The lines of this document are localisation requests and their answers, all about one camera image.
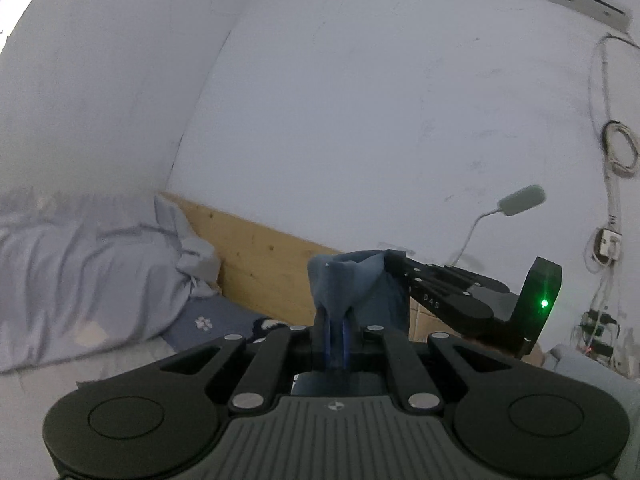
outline gray ribbed surface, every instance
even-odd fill
[[[329,409],[334,400],[343,409]],[[505,478],[472,462],[437,418],[402,413],[385,396],[284,397],[266,415],[233,421],[216,449],[175,480]]]

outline wooden board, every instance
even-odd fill
[[[222,259],[218,284],[230,300],[293,324],[312,324],[315,308],[306,263],[337,251],[238,216],[165,194]]]

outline silver screw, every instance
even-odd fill
[[[231,403],[236,408],[241,408],[243,410],[252,410],[261,406],[264,402],[264,399],[260,394],[237,394],[232,400]]]
[[[418,410],[430,410],[440,403],[440,397],[420,392],[409,397],[409,406]]]

